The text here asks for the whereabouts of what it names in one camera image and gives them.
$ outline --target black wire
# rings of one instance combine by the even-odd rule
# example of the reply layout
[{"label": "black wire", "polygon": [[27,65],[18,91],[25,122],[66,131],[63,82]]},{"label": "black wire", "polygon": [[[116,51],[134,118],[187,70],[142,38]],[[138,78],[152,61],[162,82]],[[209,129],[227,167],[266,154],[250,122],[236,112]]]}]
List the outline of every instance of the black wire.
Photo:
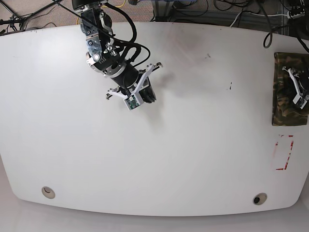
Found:
[{"label": "black wire", "polygon": [[133,32],[133,36],[132,36],[132,39],[130,40],[130,42],[135,42],[135,40],[137,38],[137,31],[136,31],[136,27],[135,27],[132,19],[120,8],[117,8],[113,5],[110,5],[109,3],[105,3],[104,5],[107,6],[108,8],[110,8],[110,9],[114,10],[114,11],[117,11],[118,13],[122,14],[126,18],[126,20],[129,22],[129,24],[132,28],[132,32]]},{"label": "black wire", "polygon": [[180,4],[180,5],[183,6],[183,7],[188,7],[188,6],[192,6],[192,5],[196,4],[196,3],[197,3],[197,0],[191,1],[189,4],[183,4],[183,3],[180,2],[180,1],[177,1],[177,2],[178,2],[178,4]]},{"label": "black wire", "polygon": [[153,13],[154,13],[154,16],[152,19],[150,19],[150,22],[153,22],[155,20],[155,11],[153,11]]},{"label": "black wire", "polygon": [[227,1],[227,0],[218,0],[218,1],[221,1],[221,2],[225,2],[225,3],[229,3],[231,4],[232,6],[236,6],[236,7],[247,7],[249,6],[250,4],[253,3],[254,0],[248,0],[248,1],[243,1],[243,2],[230,2],[230,1]]},{"label": "black wire", "polygon": [[301,39],[300,36],[299,36],[298,27],[297,27],[297,25],[295,24],[294,19],[291,18],[291,21],[292,21],[292,27],[293,27],[293,29],[294,29],[295,36],[296,36],[297,40],[300,42],[300,44],[303,46],[303,48],[309,53],[309,48],[307,47],[307,45],[302,41],[302,39]]},{"label": "black wire", "polygon": [[186,23],[186,22],[188,22],[188,23],[195,23],[195,24],[204,24],[204,25],[215,25],[215,26],[220,26],[220,25],[218,25],[218,24],[214,24],[214,23],[199,23],[199,22],[195,22],[195,21],[192,21],[192,20],[189,20],[189,19],[182,19],[182,18],[180,18],[180,19],[176,19],[175,21],[174,21],[174,23]]},{"label": "black wire", "polygon": [[183,12],[181,12],[181,11],[177,11],[177,9],[176,9],[176,11],[179,12],[179,13],[181,13],[182,15],[191,16],[191,17],[202,16],[202,15],[204,15],[204,14],[208,11],[208,8],[209,8],[208,0],[206,0],[206,2],[207,2],[207,8],[206,8],[205,12],[202,13],[202,14],[198,14],[198,15],[191,15],[191,14],[190,14],[190,15],[189,15],[189,14],[185,14],[185,13],[183,13]]},{"label": "black wire", "polygon": [[238,24],[237,24],[238,28],[239,28],[239,24],[240,24],[240,21],[241,21],[242,12],[243,12],[243,8],[241,9],[241,13],[239,15],[239,20],[238,20]]},{"label": "black wire", "polygon": [[265,16],[265,18],[266,18],[266,20],[267,20],[267,24],[268,24],[268,28],[269,28],[269,35],[270,35],[270,37],[269,37],[269,42],[268,42],[267,45],[265,44],[266,40],[264,40],[263,46],[264,46],[264,48],[269,48],[269,47],[271,46],[271,43],[272,43],[272,28],[271,28],[271,23],[270,23],[270,20],[269,20],[269,17],[268,17],[268,15],[267,15],[266,11],[265,11],[264,8],[262,7],[262,5],[261,5],[261,3],[259,2],[259,0],[255,0],[255,2],[256,2],[256,4],[260,7],[262,13],[264,14],[264,16]]},{"label": "black wire", "polygon": [[70,12],[71,14],[75,15],[76,17],[78,17],[78,18],[82,19],[83,21],[87,22],[88,24],[94,26],[96,29],[98,29],[100,32],[102,32],[104,35],[108,36],[109,38],[113,38],[116,42],[119,42],[120,44],[125,44],[126,46],[129,45],[129,46],[132,46],[132,47],[142,47],[142,48],[146,49],[147,52],[148,52],[147,58],[144,59],[142,62],[140,62],[140,63],[134,65],[134,67],[136,67],[136,66],[138,66],[138,65],[140,65],[140,64],[142,64],[142,63],[144,63],[146,60],[149,59],[149,57],[150,57],[150,55],[151,55],[151,52],[150,52],[150,50],[149,50],[147,47],[145,47],[144,45],[141,45],[141,44],[139,44],[139,43],[133,43],[133,42],[129,42],[129,41],[117,39],[117,38],[114,37],[114,35],[110,35],[109,33],[105,32],[104,30],[102,30],[101,28],[99,28],[99,27],[98,27],[96,24],[94,24],[93,22],[91,22],[91,21],[89,21],[88,19],[86,19],[86,18],[84,18],[84,17],[82,17],[82,16],[76,14],[75,12],[71,11],[70,9],[68,9],[67,7],[65,7],[64,5],[60,4],[59,2],[57,2],[57,1],[55,1],[55,0],[52,0],[52,1],[53,1],[53,2],[56,2],[58,6],[62,7],[62,8],[65,9],[66,11],[68,11],[68,12]]},{"label": "black wire", "polygon": [[228,11],[229,9],[231,9],[233,7],[232,4],[230,4],[229,7],[227,7],[226,9],[220,9],[218,6],[217,6],[217,0],[213,0],[213,5],[214,7],[219,10],[219,11]]},{"label": "black wire", "polygon": [[281,3],[281,5],[282,5],[285,9],[287,9],[287,10],[289,11],[289,9],[283,4],[283,1],[284,1],[284,0],[279,0],[279,2]]},{"label": "black wire", "polygon": [[253,11],[241,11],[240,14],[239,14],[238,19],[237,19],[235,22],[237,22],[238,20],[240,21],[240,18],[241,18],[242,13],[259,14],[260,12],[261,12],[261,10],[259,10],[258,12],[253,12]]},{"label": "black wire", "polygon": [[35,18],[39,18],[39,17],[42,17],[42,16],[45,16],[45,15],[48,15],[53,9],[55,9],[55,7],[56,6],[54,6],[49,12],[47,12],[46,14],[43,14],[43,15],[39,15],[39,16],[36,16],[36,17],[34,17],[34,18],[31,18],[31,19],[29,19],[28,21],[27,21],[27,24],[26,24],[26,26],[25,26],[25,29],[24,30],[26,30],[27,29],[27,26],[28,26],[28,24],[29,24],[29,22],[31,21],[31,20],[33,20],[33,19],[35,19]]},{"label": "black wire", "polygon": [[25,17],[25,16],[27,16],[27,15],[31,15],[31,14],[33,14],[33,12],[32,12],[32,13],[29,13],[29,14],[24,14],[24,15],[21,15],[21,16],[19,16],[19,17]]},{"label": "black wire", "polygon": [[13,31],[17,31],[17,28],[15,27],[14,24],[11,24],[10,27],[13,29]]},{"label": "black wire", "polygon": [[[272,31],[278,31],[279,29],[281,29],[281,28],[286,28],[286,27],[289,27],[289,25],[276,26],[276,27],[273,27],[271,30],[272,30]],[[265,36],[263,44],[266,43],[266,40],[267,40],[267,38],[268,38],[269,36],[270,36],[270,33],[268,33],[268,34]]]},{"label": "black wire", "polygon": [[45,26],[43,26],[43,27],[41,27],[41,28],[38,28],[38,29],[43,29],[43,28],[45,28],[45,27],[46,27],[47,25],[49,25],[49,24],[53,24],[53,25],[55,26],[55,28],[57,27],[57,25],[56,25],[55,23],[50,22],[50,23],[45,24]]}]

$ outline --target black cable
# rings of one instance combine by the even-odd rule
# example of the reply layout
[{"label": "black cable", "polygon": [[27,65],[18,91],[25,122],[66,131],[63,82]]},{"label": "black cable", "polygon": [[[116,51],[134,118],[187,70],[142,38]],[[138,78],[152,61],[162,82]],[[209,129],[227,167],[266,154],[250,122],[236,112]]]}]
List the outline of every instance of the black cable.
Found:
[{"label": "black cable", "polygon": [[150,19],[150,22],[153,22],[155,20],[155,11],[153,11],[153,13],[154,13],[154,16],[152,19]]},{"label": "black cable", "polygon": [[13,31],[17,31],[17,28],[15,27],[15,25],[14,25],[14,24],[11,24],[11,25],[10,25],[10,28],[12,28],[12,29],[13,29]]},{"label": "black cable", "polygon": [[33,16],[39,14],[40,12],[42,12],[42,11],[48,9],[49,7],[51,7],[51,6],[55,5],[55,4],[58,4],[58,3],[60,3],[60,2],[62,2],[62,0],[56,0],[56,2],[52,2],[52,3],[50,3],[50,4],[46,5],[46,6],[44,6],[44,7],[40,8],[40,9],[38,9],[38,10],[35,11],[35,12],[32,12],[32,13],[30,13],[30,14],[25,14],[25,15],[20,16],[20,17],[24,17],[24,16],[27,16],[27,15],[28,15],[27,17],[23,18],[24,21],[20,24],[19,29],[21,30],[22,27],[23,27],[24,22],[30,20],[30,18],[32,18]]},{"label": "black cable", "polygon": [[195,24],[204,24],[204,25],[214,25],[214,26],[220,26],[220,25],[218,25],[218,24],[214,24],[214,23],[199,23],[199,22],[195,22],[195,21],[192,21],[192,20],[189,20],[189,19],[182,19],[182,18],[180,18],[180,19],[176,19],[175,21],[174,21],[174,23],[186,23],[186,22],[188,22],[188,23],[195,23]]},{"label": "black cable", "polygon": [[242,7],[247,7],[247,6],[251,5],[254,0],[248,0],[248,1],[243,1],[243,2],[230,2],[230,1],[227,1],[227,0],[218,0],[218,1],[229,3],[232,6],[242,8]]},{"label": "black cable", "polygon": [[229,7],[225,8],[225,9],[220,9],[218,6],[217,6],[217,0],[213,0],[213,5],[214,7],[219,10],[219,11],[228,11],[229,9],[231,9],[233,7],[232,4],[230,4]]},{"label": "black cable", "polygon": [[129,63],[134,62],[135,59],[140,55],[140,52],[141,52],[141,47],[137,47],[136,52],[134,53],[134,55],[130,59],[128,59],[128,62]]},{"label": "black cable", "polygon": [[241,18],[241,15],[242,13],[252,13],[252,14],[259,14],[261,12],[261,10],[259,10],[258,12],[253,12],[253,11],[241,11],[240,14],[239,14],[239,17],[238,19],[235,21],[235,23],[239,20],[240,21],[240,18]]},{"label": "black cable", "polygon": [[139,43],[133,43],[133,42],[129,42],[129,41],[117,39],[117,38],[114,37],[114,35],[110,35],[109,33],[105,32],[104,30],[102,30],[101,28],[99,28],[96,24],[94,24],[93,22],[91,22],[91,21],[89,21],[88,19],[86,19],[86,18],[84,18],[84,17],[82,17],[82,16],[76,14],[75,12],[71,11],[70,9],[68,9],[67,7],[65,7],[64,5],[58,3],[56,0],[52,0],[52,1],[53,1],[53,2],[56,2],[58,6],[62,7],[62,8],[65,9],[66,11],[68,11],[68,12],[70,12],[71,14],[75,15],[76,17],[78,17],[78,18],[82,19],[83,21],[87,22],[88,24],[94,26],[96,29],[98,29],[100,32],[102,32],[104,35],[108,36],[109,38],[113,38],[116,42],[119,43],[118,46],[123,46],[122,44],[126,44],[126,46],[129,45],[129,46],[132,46],[132,47],[142,47],[142,48],[146,49],[147,52],[148,52],[147,58],[144,59],[142,62],[140,62],[140,63],[134,65],[134,67],[136,67],[136,66],[138,66],[138,65],[140,65],[140,64],[142,64],[142,63],[144,63],[146,60],[149,59],[149,57],[150,57],[150,55],[151,55],[151,52],[150,52],[150,50],[149,50],[147,47],[145,47],[144,45],[141,45],[141,44],[139,44]]},{"label": "black cable", "polygon": [[[278,31],[279,29],[281,29],[281,28],[286,28],[286,27],[288,27],[289,25],[284,25],[284,26],[276,26],[276,27],[273,27],[271,30],[272,31]],[[266,43],[266,40],[267,40],[267,38],[270,36],[270,33],[268,33],[266,36],[265,36],[265,38],[264,38],[264,41],[263,41],[263,44],[265,44]]]},{"label": "black cable", "polygon": [[136,27],[135,27],[132,19],[120,8],[117,8],[113,5],[110,5],[109,3],[105,3],[104,5],[107,6],[108,8],[110,8],[110,9],[114,10],[114,11],[117,11],[118,13],[122,14],[126,18],[126,20],[129,22],[129,24],[132,28],[132,32],[133,32],[133,36],[132,36],[132,39],[130,40],[130,42],[135,42],[135,40],[137,38],[137,30],[136,30]]},{"label": "black cable", "polygon": [[4,6],[5,9],[7,9],[14,17],[18,18],[18,15],[9,7],[7,6],[3,1],[0,1],[1,5]]},{"label": "black cable", "polygon": [[261,5],[261,3],[259,2],[259,0],[255,0],[255,2],[256,2],[256,4],[260,7],[262,13],[264,14],[264,16],[265,16],[265,18],[266,18],[266,20],[267,20],[267,24],[268,24],[270,36],[269,36],[269,42],[268,42],[268,44],[265,45],[265,42],[266,42],[266,41],[264,40],[263,46],[264,46],[264,48],[269,48],[269,47],[271,46],[271,43],[272,43],[272,28],[271,28],[271,23],[270,23],[270,20],[269,20],[269,17],[268,17],[268,15],[267,15],[266,11],[265,11],[264,8],[262,7],[262,5]]},{"label": "black cable", "polygon": [[47,12],[46,14],[39,15],[39,16],[36,16],[36,17],[34,17],[34,18],[29,19],[29,20],[27,21],[27,24],[25,25],[25,29],[24,29],[24,30],[27,29],[27,26],[28,26],[28,24],[29,24],[29,22],[30,22],[31,20],[33,20],[33,19],[35,19],[35,18],[39,18],[39,17],[45,16],[45,15],[48,15],[49,13],[51,13],[51,11],[52,11],[53,9],[55,9],[55,7],[56,7],[56,6],[54,6],[54,7],[53,7],[49,12]]},{"label": "black cable", "polygon": [[242,12],[243,12],[243,8],[241,9],[241,13],[239,15],[239,20],[238,20],[238,24],[237,24],[238,28],[239,28],[239,24],[240,24],[240,21],[241,21]]},{"label": "black cable", "polygon": [[45,27],[46,27],[47,25],[49,25],[49,24],[53,24],[53,25],[55,26],[55,28],[57,27],[57,25],[56,25],[55,23],[50,22],[50,23],[45,24],[45,26],[43,26],[43,27],[41,27],[41,28],[38,28],[38,29],[43,29],[43,28],[45,28]]},{"label": "black cable", "polygon": [[207,2],[207,8],[206,8],[205,12],[202,13],[202,14],[198,14],[198,15],[191,15],[191,14],[190,14],[190,15],[189,15],[189,14],[185,14],[185,13],[183,13],[183,12],[181,12],[181,11],[177,11],[177,9],[176,9],[176,11],[179,12],[179,13],[181,13],[182,15],[191,16],[191,17],[202,16],[202,15],[204,15],[204,14],[208,11],[208,8],[209,8],[208,0],[206,0],[206,2]]},{"label": "black cable", "polygon": [[281,5],[282,5],[285,9],[287,9],[287,10],[289,11],[289,9],[283,4],[283,1],[284,1],[284,0],[279,0],[279,2],[281,3]]},{"label": "black cable", "polygon": [[299,33],[298,33],[297,25],[295,24],[295,21],[293,20],[293,18],[292,18],[292,27],[294,29],[295,36],[296,36],[297,40],[300,42],[300,44],[303,46],[303,48],[309,53],[309,48],[307,47],[307,45],[300,38]]},{"label": "black cable", "polygon": [[192,6],[192,5],[196,4],[196,3],[197,3],[197,0],[191,1],[189,4],[183,4],[183,3],[180,2],[180,1],[177,1],[177,3],[180,4],[180,5],[183,6],[183,7],[188,7],[188,6]]}]

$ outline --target black cylinder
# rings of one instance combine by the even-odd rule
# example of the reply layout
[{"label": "black cylinder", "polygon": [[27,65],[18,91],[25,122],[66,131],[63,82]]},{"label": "black cylinder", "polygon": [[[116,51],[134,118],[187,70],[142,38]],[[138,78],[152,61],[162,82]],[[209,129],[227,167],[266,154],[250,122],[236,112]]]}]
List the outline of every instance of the black cylinder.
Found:
[{"label": "black cylinder", "polygon": [[129,4],[136,6],[138,3],[138,0],[129,0]]},{"label": "black cylinder", "polygon": [[125,70],[117,77],[112,78],[120,87],[125,88],[133,85],[139,76],[139,71],[134,68],[130,63],[126,64]]}]

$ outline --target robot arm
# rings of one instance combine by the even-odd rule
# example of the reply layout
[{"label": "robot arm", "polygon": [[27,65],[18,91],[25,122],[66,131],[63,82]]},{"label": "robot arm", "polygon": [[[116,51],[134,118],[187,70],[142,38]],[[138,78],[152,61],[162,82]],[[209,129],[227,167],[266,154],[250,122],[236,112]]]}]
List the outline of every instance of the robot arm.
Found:
[{"label": "robot arm", "polygon": [[[72,0],[72,4],[74,11],[80,13],[82,17],[81,29],[86,35],[88,65],[118,84],[116,89],[108,90],[106,99],[118,96],[123,99],[129,110],[144,102],[154,102],[156,98],[149,81],[149,75],[162,65],[161,63],[150,64],[146,70],[139,71],[132,66],[131,63],[140,54],[141,45],[138,46],[138,43],[134,43],[137,32],[129,16],[108,4],[107,0]],[[102,10],[103,4],[122,13],[128,19],[133,30],[133,37],[129,42],[114,38],[112,20]],[[126,55],[131,48],[136,49],[135,54],[126,60]]]}]

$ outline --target floor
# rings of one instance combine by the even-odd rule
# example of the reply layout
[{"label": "floor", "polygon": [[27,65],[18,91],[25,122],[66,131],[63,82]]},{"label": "floor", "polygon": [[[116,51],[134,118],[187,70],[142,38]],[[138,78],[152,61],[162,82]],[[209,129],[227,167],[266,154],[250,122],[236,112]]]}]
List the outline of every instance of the floor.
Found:
[{"label": "floor", "polygon": [[[141,0],[137,6],[132,6],[128,3],[128,0],[125,0],[124,6],[121,8],[124,10],[133,21],[147,22],[153,18],[153,8],[152,2],[150,0]],[[217,11],[213,4],[214,0],[197,0],[197,3],[187,7],[187,9],[204,11],[207,8],[207,4],[209,4],[209,11]],[[32,13],[43,6],[51,3],[51,0],[3,0],[13,11],[15,11],[18,15],[26,15]],[[110,4],[115,6],[120,6],[124,3],[124,0],[110,0]],[[62,3],[64,6],[72,9],[71,0],[63,0]],[[227,8],[228,5],[226,3],[217,1],[217,6],[221,9]],[[275,14],[278,9],[278,1],[276,0],[266,0],[264,4],[265,10],[268,14]],[[248,9],[254,12],[258,11],[256,4],[252,4]],[[240,12],[241,8],[233,7],[230,12]],[[106,12],[111,16],[113,22],[121,22],[125,21],[125,18],[118,14],[117,12],[111,11],[110,9],[106,9]],[[5,9],[2,5],[0,5],[0,19],[8,20],[11,16],[11,13]],[[54,27],[54,23],[56,26],[66,26],[66,25],[74,25],[77,23],[76,16],[70,14],[59,6],[51,7],[46,9],[45,11],[38,14],[38,18],[34,18],[28,22],[27,28],[42,28],[42,27]],[[0,26],[0,31],[6,29],[7,26]]]}]

